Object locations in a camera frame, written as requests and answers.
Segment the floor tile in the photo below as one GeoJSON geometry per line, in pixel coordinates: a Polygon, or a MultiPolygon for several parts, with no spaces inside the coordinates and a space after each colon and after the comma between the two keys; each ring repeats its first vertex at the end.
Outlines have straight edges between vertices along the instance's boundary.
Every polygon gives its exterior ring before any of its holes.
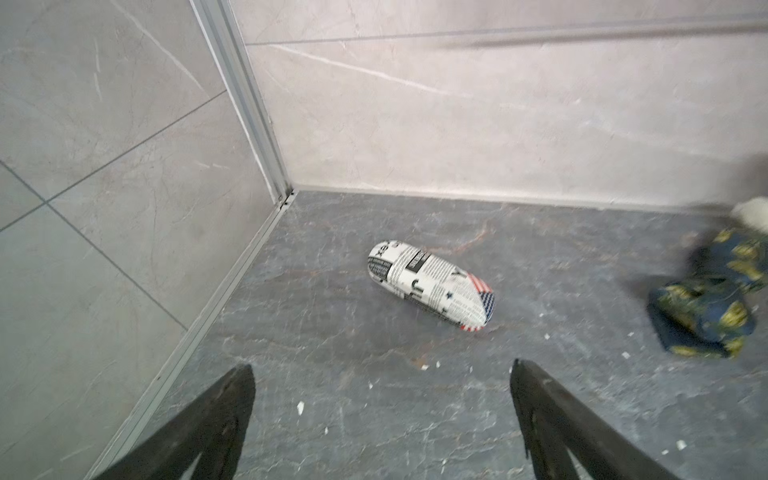
{"type": "MultiPolygon", "coordinates": [[[[533,478],[509,392],[523,358],[680,478],[761,478],[768,329],[735,359],[689,359],[662,349],[645,312],[648,289],[685,274],[723,225],[300,192],[145,435],[246,362],[257,385],[241,478],[533,478]],[[486,281],[497,300],[485,329],[461,331],[373,282],[366,256],[387,239],[486,281]]],[[[768,296],[754,302],[760,322],[768,296]]]]}

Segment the gray wall tile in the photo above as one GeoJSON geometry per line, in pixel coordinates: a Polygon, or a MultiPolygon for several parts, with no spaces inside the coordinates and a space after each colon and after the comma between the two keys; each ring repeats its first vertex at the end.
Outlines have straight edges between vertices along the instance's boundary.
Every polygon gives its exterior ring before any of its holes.
{"type": "Polygon", "coordinates": [[[246,42],[561,27],[768,12],[765,0],[232,0],[246,42]]]}
{"type": "Polygon", "coordinates": [[[273,210],[225,94],[53,204],[188,326],[273,210]]]}
{"type": "Polygon", "coordinates": [[[651,207],[768,184],[768,35],[249,47],[299,186],[651,207]]]}
{"type": "Polygon", "coordinates": [[[48,207],[0,264],[0,472],[80,479],[184,331],[48,207]]]}
{"type": "Polygon", "coordinates": [[[0,139],[43,197],[223,90],[185,0],[29,3],[0,14],[0,139]]]}
{"type": "Polygon", "coordinates": [[[41,203],[34,193],[0,165],[0,228],[41,203]]]}

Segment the tile grout line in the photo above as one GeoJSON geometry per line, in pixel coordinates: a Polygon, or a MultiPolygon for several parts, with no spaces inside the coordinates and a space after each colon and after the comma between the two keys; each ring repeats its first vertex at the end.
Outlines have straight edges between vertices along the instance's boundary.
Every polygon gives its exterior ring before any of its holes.
{"type": "Polygon", "coordinates": [[[452,30],[452,31],[427,31],[422,33],[401,33],[391,35],[370,35],[366,37],[339,37],[339,38],[308,38],[300,40],[283,40],[283,41],[254,41],[247,42],[247,47],[263,47],[270,45],[300,45],[309,43],[333,43],[337,41],[377,41],[377,40],[406,40],[416,38],[438,38],[438,37],[463,37],[469,35],[498,35],[498,34],[524,34],[524,33],[546,33],[551,32],[577,32],[587,31],[591,28],[621,28],[621,27],[646,27],[646,28],[659,28],[659,27],[688,27],[695,28],[697,25],[705,26],[709,25],[711,28],[727,27],[725,25],[714,25],[713,22],[750,22],[755,24],[756,21],[768,22],[768,13],[755,12],[752,14],[738,14],[738,15],[701,15],[692,17],[673,17],[673,18],[658,18],[652,20],[628,20],[628,21],[615,21],[615,22],[592,22],[592,23],[572,23],[565,25],[539,25],[531,27],[508,27],[508,28],[488,28],[485,30],[452,30]]]}
{"type": "Polygon", "coordinates": [[[158,131],[154,132],[154,133],[153,133],[152,135],[150,135],[149,137],[147,137],[147,138],[143,139],[142,141],[140,141],[140,142],[136,143],[136,144],[135,144],[133,147],[130,147],[130,148],[128,148],[126,151],[124,151],[123,153],[119,154],[118,156],[116,156],[116,157],[115,157],[115,158],[113,158],[112,160],[108,161],[106,164],[104,164],[104,165],[101,165],[101,166],[100,166],[99,168],[97,168],[96,170],[93,170],[91,173],[89,173],[89,174],[88,174],[88,175],[86,175],[85,177],[82,177],[80,180],[78,180],[78,181],[74,182],[74,183],[73,183],[72,185],[70,185],[69,187],[66,187],[64,190],[60,191],[59,193],[57,193],[57,194],[56,194],[56,195],[54,195],[53,197],[51,197],[51,198],[49,198],[49,199],[47,199],[47,200],[44,200],[44,201],[45,201],[45,203],[48,203],[48,202],[52,202],[53,200],[55,200],[55,199],[59,198],[61,195],[63,195],[63,194],[65,194],[65,193],[69,192],[69,191],[70,191],[72,188],[74,188],[74,187],[78,186],[79,184],[83,183],[83,182],[84,182],[84,181],[86,181],[88,178],[91,178],[91,177],[93,177],[93,176],[94,176],[95,174],[97,174],[98,172],[102,171],[102,170],[103,170],[103,169],[105,169],[106,167],[109,167],[109,166],[110,166],[110,165],[112,165],[114,162],[116,162],[116,161],[120,160],[120,159],[121,159],[122,157],[124,157],[125,155],[128,155],[130,152],[132,152],[132,151],[136,150],[136,149],[137,149],[137,148],[139,148],[141,145],[143,145],[143,144],[147,143],[148,141],[152,140],[153,138],[155,138],[155,137],[156,137],[156,136],[158,136],[159,134],[161,134],[161,133],[165,132],[167,129],[169,129],[169,128],[173,127],[175,124],[179,123],[180,121],[182,121],[182,120],[183,120],[183,119],[185,119],[186,117],[189,117],[189,116],[190,116],[190,115],[192,115],[194,112],[196,112],[196,111],[200,110],[202,107],[205,107],[205,106],[206,106],[206,105],[208,105],[210,102],[212,102],[212,101],[216,100],[217,98],[219,98],[221,95],[223,95],[223,94],[225,94],[225,93],[227,93],[227,89],[226,89],[226,88],[225,88],[223,91],[220,91],[219,93],[215,94],[213,97],[209,98],[208,100],[204,101],[203,103],[199,104],[198,106],[196,106],[196,107],[195,107],[195,108],[193,108],[192,110],[188,111],[186,114],[183,114],[183,115],[181,115],[179,118],[177,118],[176,120],[174,120],[174,121],[170,122],[170,123],[169,123],[168,125],[166,125],[165,127],[162,127],[160,130],[158,130],[158,131]]]}
{"type": "Polygon", "coordinates": [[[29,191],[31,191],[31,192],[32,192],[32,193],[33,193],[33,194],[34,194],[34,195],[35,195],[35,196],[36,196],[36,197],[37,197],[37,198],[38,198],[38,199],[41,201],[41,203],[40,203],[40,204],[39,204],[37,207],[35,207],[35,208],[32,208],[30,211],[28,211],[28,212],[24,213],[23,215],[21,215],[19,218],[15,219],[15,220],[13,220],[13,221],[12,221],[11,223],[9,223],[8,225],[5,225],[4,227],[0,227],[0,233],[2,233],[4,230],[6,230],[7,228],[9,228],[11,225],[15,225],[15,224],[16,224],[16,223],[18,223],[19,221],[21,221],[21,220],[23,220],[24,218],[28,217],[30,214],[32,214],[32,213],[34,213],[35,211],[39,210],[41,207],[48,207],[48,208],[50,208],[50,209],[51,209],[51,211],[53,211],[55,214],[57,214],[57,215],[58,215],[58,216],[59,216],[59,217],[60,217],[60,218],[61,218],[61,219],[62,219],[62,220],[63,220],[63,221],[64,221],[64,222],[65,222],[65,223],[66,223],[66,224],[67,224],[67,225],[68,225],[68,226],[69,226],[69,227],[72,229],[72,230],[74,230],[75,232],[77,232],[77,233],[78,233],[78,235],[80,235],[81,237],[83,237],[83,239],[84,239],[86,242],[88,242],[88,244],[89,244],[91,247],[93,247],[93,249],[94,249],[94,250],[96,250],[97,252],[99,252],[99,253],[100,253],[100,254],[101,254],[101,255],[102,255],[102,256],[103,256],[103,257],[104,257],[104,258],[105,258],[105,259],[106,259],[106,260],[107,260],[109,263],[111,263],[111,265],[112,265],[112,266],[114,266],[114,268],[118,269],[118,272],[122,273],[122,274],[123,274],[123,276],[125,276],[125,278],[127,278],[127,279],[128,279],[130,282],[131,282],[131,283],[133,283],[133,284],[134,284],[134,286],[136,286],[136,288],[138,288],[138,289],[139,289],[139,290],[140,290],[140,291],[141,291],[141,292],[142,292],[144,295],[146,295],[146,296],[147,296],[147,298],[149,298],[150,300],[152,300],[152,302],[153,302],[155,305],[157,305],[158,307],[160,307],[160,309],[161,309],[161,310],[163,310],[163,311],[164,311],[164,312],[165,312],[165,313],[166,313],[166,314],[167,314],[167,315],[168,315],[168,316],[169,316],[169,317],[170,317],[170,318],[171,318],[171,319],[172,319],[172,320],[173,320],[175,323],[177,323],[177,324],[178,324],[178,325],[179,325],[179,326],[180,326],[180,327],[181,327],[181,328],[184,330],[184,332],[187,332],[187,331],[189,330],[189,328],[188,328],[187,326],[185,326],[185,325],[184,325],[184,324],[183,324],[183,323],[182,323],[182,322],[181,322],[181,321],[180,321],[178,318],[176,318],[176,316],[175,316],[173,313],[171,313],[170,311],[168,311],[168,309],[167,309],[167,308],[165,308],[165,307],[164,307],[164,306],[163,306],[163,305],[162,305],[162,304],[161,304],[161,303],[160,303],[160,302],[159,302],[157,299],[155,299],[155,298],[154,298],[152,295],[150,295],[150,294],[149,294],[149,292],[148,292],[148,291],[146,291],[146,289],[145,289],[145,288],[143,288],[143,287],[142,287],[142,286],[139,284],[139,282],[137,282],[136,280],[134,280],[134,278],[133,278],[132,276],[128,275],[128,274],[127,274],[127,272],[126,272],[125,270],[123,270],[123,269],[122,269],[122,268],[121,268],[121,267],[120,267],[120,266],[119,266],[119,265],[118,265],[118,264],[117,264],[117,263],[116,263],[114,260],[112,260],[112,259],[111,259],[111,258],[110,258],[110,257],[109,257],[109,256],[108,256],[108,255],[107,255],[107,254],[106,254],[106,253],[105,253],[105,252],[104,252],[104,251],[103,251],[101,248],[97,247],[97,245],[96,245],[94,242],[92,242],[92,241],[91,241],[91,240],[90,240],[88,237],[86,237],[86,236],[85,236],[85,234],[84,234],[84,233],[82,233],[82,232],[81,232],[81,231],[80,231],[80,230],[79,230],[79,229],[78,229],[78,228],[77,228],[77,227],[76,227],[74,224],[72,224],[72,222],[70,222],[70,221],[67,219],[67,217],[65,217],[63,214],[61,214],[61,212],[59,212],[58,210],[56,210],[56,209],[54,208],[54,206],[53,206],[53,205],[51,205],[51,202],[52,202],[53,200],[55,200],[56,198],[60,197],[62,194],[64,194],[64,193],[68,192],[69,190],[71,190],[73,187],[76,187],[77,185],[79,185],[79,184],[81,184],[82,182],[86,181],[88,178],[90,178],[90,177],[94,176],[94,175],[95,175],[96,173],[98,173],[99,171],[101,171],[101,170],[105,169],[106,167],[108,167],[108,166],[112,165],[114,162],[116,162],[116,161],[120,160],[122,157],[124,157],[125,155],[129,154],[129,153],[130,153],[130,152],[132,152],[133,150],[135,150],[135,149],[139,148],[141,145],[145,144],[146,142],[148,142],[148,141],[149,141],[149,140],[151,140],[152,138],[155,138],[155,137],[156,137],[156,136],[158,136],[159,134],[163,133],[163,132],[164,132],[164,131],[166,131],[168,128],[170,128],[170,127],[173,127],[173,126],[174,126],[175,124],[177,124],[178,122],[180,122],[180,121],[182,121],[183,119],[185,119],[186,117],[188,117],[188,116],[192,115],[194,112],[196,112],[196,111],[200,110],[202,107],[204,107],[204,106],[208,105],[210,102],[212,102],[212,101],[216,100],[217,98],[219,98],[221,95],[223,95],[223,94],[225,94],[225,93],[227,93],[227,89],[226,89],[226,88],[225,88],[224,90],[220,91],[219,93],[215,94],[213,97],[209,98],[208,100],[204,101],[202,104],[199,104],[198,106],[196,106],[196,107],[195,107],[195,108],[193,108],[192,110],[188,111],[186,114],[184,114],[184,115],[182,115],[181,117],[177,118],[176,120],[174,120],[174,121],[170,122],[170,123],[169,123],[168,125],[166,125],[165,127],[162,127],[160,130],[158,130],[158,131],[154,132],[154,133],[153,133],[152,135],[150,135],[149,137],[147,137],[147,138],[143,139],[142,141],[140,141],[140,142],[136,143],[136,144],[135,144],[133,147],[131,147],[131,148],[128,148],[128,149],[127,149],[125,152],[123,152],[123,153],[119,154],[118,156],[116,156],[116,157],[115,157],[115,158],[113,158],[112,160],[108,161],[106,164],[104,164],[104,165],[101,165],[101,166],[100,166],[99,168],[97,168],[96,170],[93,170],[91,173],[89,173],[89,174],[85,175],[85,176],[84,176],[84,177],[82,177],[80,180],[78,180],[78,181],[74,182],[72,185],[70,185],[69,187],[66,187],[64,190],[60,191],[59,193],[57,193],[56,195],[54,195],[53,197],[51,197],[51,198],[49,198],[49,199],[47,199],[47,200],[46,200],[46,199],[45,199],[45,198],[44,198],[42,195],[40,195],[40,193],[38,193],[38,192],[37,192],[37,190],[35,190],[34,188],[32,188],[32,187],[31,187],[31,185],[30,185],[30,184],[28,184],[28,183],[27,183],[27,182],[26,182],[26,181],[25,181],[23,178],[21,178],[21,176],[19,176],[19,175],[18,175],[18,174],[17,174],[17,173],[16,173],[16,172],[15,172],[15,171],[12,169],[12,168],[10,168],[10,167],[9,167],[9,166],[8,166],[8,165],[7,165],[7,164],[6,164],[6,163],[5,163],[3,160],[2,160],[2,159],[0,159],[0,165],[2,165],[2,166],[3,166],[3,167],[6,169],[6,170],[8,170],[8,172],[10,172],[10,173],[11,173],[11,175],[13,175],[13,177],[14,177],[16,180],[18,180],[19,182],[21,182],[21,183],[22,183],[22,185],[24,185],[24,186],[25,186],[25,187],[26,187],[26,188],[27,188],[29,191]]]}
{"type": "Polygon", "coordinates": [[[3,230],[5,230],[6,228],[9,228],[11,225],[15,225],[16,223],[18,223],[21,220],[23,220],[29,214],[31,214],[32,212],[36,211],[38,208],[44,207],[47,202],[45,201],[45,198],[43,198],[37,191],[35,191],[34,188],[30,187],[29,184],[27,184],[27,182],[25,182],[23,178],[19,177],[19,175],[16,172],[14,172],[12,168],[10,168],[7,164],[5,164],[5,162],[1,158],[0,158],[0,166],[4,167],[11,175],[13,175],[13,177],[16,180],[18,180],[19,182],[22,183],[22,185],[27,187],[27,190],[31,191],[41,202],[37,207],[30,209],[30,211],[22,214],[21,216],[16,218],[16,220],[13,220],[8,225],[5,225],[4,227],[0,227],[0,233],[2,233],[3,230]]]}
{"type": "Polygon", "coordinates": [[[99,247],[96,245],[96,243],[93,243],[93,242],[92,242],[92,241],[91,241],[91,240],[90,240],[88,237],[86,237],[86,236],[85,236],[85,234],[84,234],[84,233],[82,233],[82,232],[81,232],[81,231],[80,231],[80,230],[79,230],[79,229],[78,229],[78,228],[77,228],[75,225],[73,225],[73,224],[72,224],[72,222],[70,222],[69,220],[67,220],[67,217],[65,217],[64,215],[62,215],[62,214],[61,214],[61,212],[59,212],[58,210],[56,210],[56,209],[53,207],[53,205],[50,205],[50,204],[47,204],[47,205],[48,205],[48,208],[50,208],[51,210],[53,210],[53,212],[54,212],[55,214],[57,214],[57,215],[58,215],[58,216],[59,216],[59,217],[60,217],[60,218],[61,218],[61,219],[62,219],[62,220],[63,220],[63,221],[64,221],[64,222],[67,224],[67,225],[69,225],[69,227],[71,227],[71,228],[72,228],[72,230],[74,230],[75,232],[77,232],[77,233],[78,233],[78,235],[80,235],[81,237],[83,237],[83,239],[84,239],[86,242],[88,242],[88,244],[89,244],[89,245],[91,245],[91,247],[92,247],[94,250],[96,250],[97,252],[99,252],[99,253],[100,253],[100,254],[101,254],[101,255],[102,255],[102,256],[103,256],[105,259],[107,259],[107,261],[108,261],[109,263],[111,263],[111,264],[112,264],[112,266],[113,266],[114,268],[118,269],[118,272],[122,273],[122,274],[123,274],[123,275],[124,275],[124,276],[125,276],[125,277],[126,277],[126,278],[127,278],[129,281],[130,281],[130,282],[131,282],[131,283],[133,283],[133,284],[136,286],[136,288],[138,288],[138,289],[139,289],[139,290],[140,290],[140,291],[141,291],[141,292],[142,292],[144,295],[146,295],[146,296],[149,298],[149,300],[152,300],[152,302],[154,302],[154,304],[155,304],[155,305],[159,306],[159,307],[160,307],[160,309],[161,309],[161,310],[163,310],[163,311],[164,311],[164,312],[165,312],[165,313],[166,313],[166,314],[167,314],[167,315],[168,315],[168,316],[169,316],[169,317],[170,317],[170,318],[171,318],[171,319],[172,319],[174,322],[178,323],[178,324],[179,324],[179,326],[180,326],[182,329],[184,329],[184,332],[186,332],[186,331],[188,331],[188,330],[189,330],[189,328],[187,328],[187,326],[185,326],[185,325],[184,325],[182,322],[180,322],[180,321],[179,321],[179,320],[176,318],[176,316],[175,316],[173,313],[169,312],[169,311],[168,311],[168,309],[166,309],[164,306],[162,306],[162,304],[161,304],[160,302],[158,302],[158,301],[157,301],[157,300],[156,300],[156,299],[155,299],[155,298],[154,298],[152,295],[150,295],[148,291],[146,291],[146,290],[145,290],[145,289],[144,289],[144,288],[143,288],[141,285],[139,285],[139,283],[138,283],[136,280],[134,280],[132,276],[128,275],[128,274],[125,272],[125,270],[123,270],[122,268],[120,268],[120,266],[119,266],[119,265],[117,265],[117,264],[115,263],[115,261],[114,261],[114,260],[112,260],[112,259],[111,259],[111,258],[110,258],[110,257],[109,257],[109,256],[108,256],[106,253],[104,253],[104,251],[103,251],[101,248],[99,248],[99,247]]]}
{"type": "Polygon", "coordinates": [[[624,212],[645,212],[649,214],[684,214],[684,215],[704,215],[708,217],[728,217],[731,209],[729,207],[711,207],[696,208],[691,205],[657,205],[657,204],[635,204],[607,201],[589,201],[576,198],[555,198],[555,197],[536,197],[536,196],[512,196],[512,195],[484,195],[467,193],[445,193],[435,190],[414,191],[414,190],[377,190],[372,188],[355,187],[336,187],[328,185],[296,184],[297,191],[302,192],[330,192],[334,194],[353,194],[353,195],[377,195],[384,197],[410,197],[410,198],[429,198],[433,200],[461,200],[468,202],[490,202],[494,204],[509,204],[513,206],[532,206],[532,207],[557,207],[557,208],[576,208],[588,210],[615,210],[624,212]]]}
{"type": "Polygon", "coordinates": [[[115,460],[128,453],[138,441],[141,433],[147,427],[150,418],[157,411],[160,403],[173,386],[181,370],[186,366],[192,353],[202,342],[208,330],[218,318],[224,305],[229,301],[232,292],[240,285],[240,281],[245,273],[255,263],[262,247],[269,240],[271,233],[277,227],[280,219],[286,213],[287,209],[293,205],[297,192],[292,192],[288,198],[275,207],[275,210],[264,221],[262,226],[249,242],[245,251],[240,255],[237,262],[232,266],[230,272],[217,288],[211,302],[206,306],[204,313],[201,314],[190,326],[190,329],[184,335],[176,349],[171,353],[156,380],[153,380],[142,397],[136,403],[133,411],[123,422],[123,425],[115,433],[112,440],[101,453],[99,458],[91,467],[91,470],[85,476],[86,480],[92,478],[96,472],[107,468],[115,460]]]}

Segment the blue floral cloth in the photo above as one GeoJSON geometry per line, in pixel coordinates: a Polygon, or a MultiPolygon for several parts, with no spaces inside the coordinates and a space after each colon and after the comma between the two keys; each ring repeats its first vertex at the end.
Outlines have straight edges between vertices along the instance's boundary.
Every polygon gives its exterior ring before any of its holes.
{"type": "Polygon", "coordinates": [[[667,350],[685,356],[735,356],[755,319],[743,294],[768,283],[766,237],[722,230],[693,276],[650,292],[648,314],[667,350]]]}

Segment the white fluffy object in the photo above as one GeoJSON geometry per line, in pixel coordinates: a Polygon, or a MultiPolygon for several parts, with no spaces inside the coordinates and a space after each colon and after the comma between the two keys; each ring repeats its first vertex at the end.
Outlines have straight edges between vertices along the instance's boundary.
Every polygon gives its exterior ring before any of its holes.
{"type": "Polygon", "coordinates": [[[743,204],[738,204],[733,208],[730,216],[745,227],[768,233],[768,197],[755,197],[743,204]]]}

